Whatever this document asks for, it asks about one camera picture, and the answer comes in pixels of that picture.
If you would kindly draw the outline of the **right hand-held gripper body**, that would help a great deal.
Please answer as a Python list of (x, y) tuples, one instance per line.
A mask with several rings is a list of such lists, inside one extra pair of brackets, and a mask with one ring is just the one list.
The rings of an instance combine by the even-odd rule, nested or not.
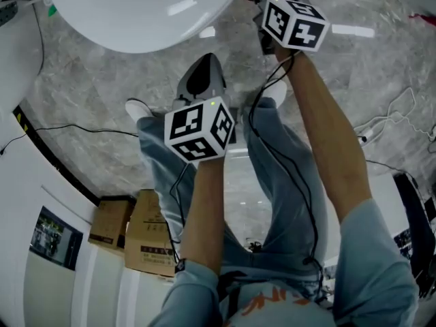
[(260, 13), (258, 27), (262, 53), (271, 55), (275, 45), (297, 51), (319, 50), (330, 22), (309, 0), (254, 0)]

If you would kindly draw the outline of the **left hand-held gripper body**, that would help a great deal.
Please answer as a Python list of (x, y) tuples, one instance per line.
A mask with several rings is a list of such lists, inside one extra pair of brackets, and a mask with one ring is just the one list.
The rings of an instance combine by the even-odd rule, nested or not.
[(223, 98), (213, 97), (169, 112), (164, 118), (164, 143), (186, 163), (225, 156), (234, 119)]

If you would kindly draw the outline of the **white toilet with tank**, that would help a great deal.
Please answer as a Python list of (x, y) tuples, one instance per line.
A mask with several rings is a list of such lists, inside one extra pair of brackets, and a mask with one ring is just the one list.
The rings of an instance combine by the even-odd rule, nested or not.
[(155, 52), (202, 32), (233, 0), (52, 0), (77, 32), (109, 50)]

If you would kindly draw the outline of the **person's right forearm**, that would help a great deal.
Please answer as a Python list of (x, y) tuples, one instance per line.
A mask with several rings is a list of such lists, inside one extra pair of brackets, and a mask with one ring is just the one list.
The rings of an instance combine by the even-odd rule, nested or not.
[(339, 221), (372, 198), (367, 163), (353, 127), (328, 90), (310, 58), (276, 47), (294, 90), (315, 162)]

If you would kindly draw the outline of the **person's left forearm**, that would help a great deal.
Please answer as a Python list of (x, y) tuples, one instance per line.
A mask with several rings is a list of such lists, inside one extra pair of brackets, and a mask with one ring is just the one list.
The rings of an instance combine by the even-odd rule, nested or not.
[(219, 274), (225, 229), (223, 199), (224, 158), (201, 161), (183, 230), (180, 255)]

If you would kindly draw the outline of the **person's left white shoe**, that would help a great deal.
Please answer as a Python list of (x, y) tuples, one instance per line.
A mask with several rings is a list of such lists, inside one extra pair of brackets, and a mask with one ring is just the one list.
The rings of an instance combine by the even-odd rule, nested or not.
[(135, 122), (143, 118), (154, 117), (152, 110), (143, 101), (135, 98), (125, 102), (125, 110)]

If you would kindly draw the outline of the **person's white shoe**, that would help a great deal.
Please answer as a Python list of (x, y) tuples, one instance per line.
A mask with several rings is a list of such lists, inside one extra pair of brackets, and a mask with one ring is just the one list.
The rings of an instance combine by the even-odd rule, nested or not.
[(268, 82), (262, 92), (262, 98), (272, 99), (275, 107), (279, 108), (285, 101), (287, 94), (287, 84), (283, 80), (271, 80)]
[(154, 117), (152, 110), (143, 101), (135, 98), (125, 102), (125, 110), (135, 122), (143, 118)]

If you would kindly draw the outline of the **person's right white shoe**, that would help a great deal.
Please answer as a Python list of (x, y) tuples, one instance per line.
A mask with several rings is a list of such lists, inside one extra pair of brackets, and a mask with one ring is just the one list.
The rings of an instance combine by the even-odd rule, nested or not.
[(285, 101), (287, 94), (287, 84), (283, 80), (271, 80), (268, 82), (262, 92), (262, 98), (272, 99), (275, 107), (279, 108)]

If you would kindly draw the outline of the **person's light blue jeans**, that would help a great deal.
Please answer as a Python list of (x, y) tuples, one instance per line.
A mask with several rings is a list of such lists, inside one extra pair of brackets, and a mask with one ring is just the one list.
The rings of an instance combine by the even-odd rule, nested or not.
[[(262, 191), (272, 204), (272, 221), (262, 248), (246, 251), (225, 229), (222, 271), (285, 273), (293, 277), (319, 275), (326, 253), (327, 220), (324, 190), (312, 152), (279, 118), (272, 99), (261, 98), (243, 134)], [(187, 218), (196, 168), (164, 144), (164, 122), (157, 117), (136, 122), (140, 150), (151, 165), (161, 213), (171, 237), (179, 241)]]

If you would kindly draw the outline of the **brown cardboard box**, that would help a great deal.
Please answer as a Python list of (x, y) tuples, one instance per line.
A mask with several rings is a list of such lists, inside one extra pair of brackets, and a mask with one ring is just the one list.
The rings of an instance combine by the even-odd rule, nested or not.
[(127, 225), (136, 205), (131, 196), (106, 196), (94, 212), (88, 242), (124, 256)]
[(173, 277), (175, 258), (168, 225), (155, 191), (140, 191), (125, 235), (125, 266), (140, 272)]

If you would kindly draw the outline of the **black yellow edge strip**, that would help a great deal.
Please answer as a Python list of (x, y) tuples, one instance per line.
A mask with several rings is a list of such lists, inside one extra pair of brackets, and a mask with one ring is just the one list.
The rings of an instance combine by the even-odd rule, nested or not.
[(32, 126), (31, 122), (17, 106), (13, 110), (13, 115), (19, 122), (23, 131), (27, 133), (32, 143), (36, 146), (38, 151), (47, 159), (47, 161), (66, 179), (74, 188), (77, 189), (86, 199), (88, 199), (95, 206), (99, 205), (100, 199), (87, 188), (79, 179), (77, 179), (70, 170), (61, 162), (61, 160), (50, 150), (47, 144), (42, 140), (40, 135), (36, 132), (36, 129)]

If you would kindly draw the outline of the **person's light blue sweatshirt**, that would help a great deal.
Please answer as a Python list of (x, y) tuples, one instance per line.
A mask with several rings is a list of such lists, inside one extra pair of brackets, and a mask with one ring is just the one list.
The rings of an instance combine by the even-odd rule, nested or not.
[(418, 288), (377, 203), (359, 204), (340, 232), (331, 308), (280, 280), (246, 283), (220, 300), (217, 275), (185, 261), (149, 327), (412, 327)]

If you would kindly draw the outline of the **black framed wall window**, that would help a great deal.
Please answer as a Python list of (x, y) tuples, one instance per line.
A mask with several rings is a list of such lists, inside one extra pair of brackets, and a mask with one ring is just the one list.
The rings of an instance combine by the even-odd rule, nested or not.
[(56, 265), (75, 270), (82, 239), (82, 232), (43, 206), (33, 231), (29, 251)]

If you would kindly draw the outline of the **grey perforated metal bracket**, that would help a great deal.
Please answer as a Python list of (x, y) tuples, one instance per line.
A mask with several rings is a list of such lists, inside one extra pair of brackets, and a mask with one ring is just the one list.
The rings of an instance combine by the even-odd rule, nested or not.
[(0, 27), (9, 22), (18, 13), (18, 4), (16, 1), (4, 1), (0, 4)]

